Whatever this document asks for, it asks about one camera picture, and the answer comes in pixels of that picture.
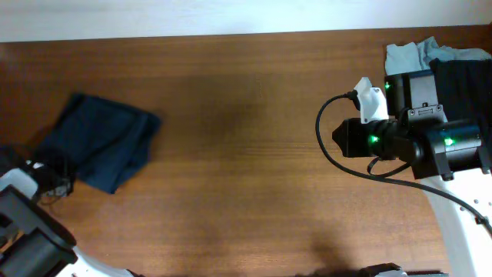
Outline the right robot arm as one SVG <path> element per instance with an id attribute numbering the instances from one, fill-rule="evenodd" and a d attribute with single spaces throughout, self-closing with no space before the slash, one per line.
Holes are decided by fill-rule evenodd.
<path id="1" fill-rule="evenodd" d="M 491 274 L 491 156 L 471 118 L 452 118 L 431 70 L 363 77 L 345 93 L 360 112 L 332 133 L 345 158 L 401 160 L 437 217 L 454 276 Z"/>

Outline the navy blue shorts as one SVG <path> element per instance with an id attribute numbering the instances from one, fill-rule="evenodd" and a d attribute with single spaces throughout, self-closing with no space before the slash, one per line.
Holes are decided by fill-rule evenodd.
<path id="1" fill-rule="evenodd" d="M 76 93 L 36 152 L 54 154 L 78 179 L 108 194 L 149 162 L 158 116 L 130 105 Z"/>

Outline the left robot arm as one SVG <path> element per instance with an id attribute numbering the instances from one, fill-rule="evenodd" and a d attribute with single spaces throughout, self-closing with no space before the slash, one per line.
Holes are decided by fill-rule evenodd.
<path id="1" fill-rule="evenodd" d="M 23 155 L 1 148 L 1 274 L 19 277 L 137 277 L 83 253 L 75 237 L 40 203 L 70 195 L 71 160 L 60 152 Z"/>

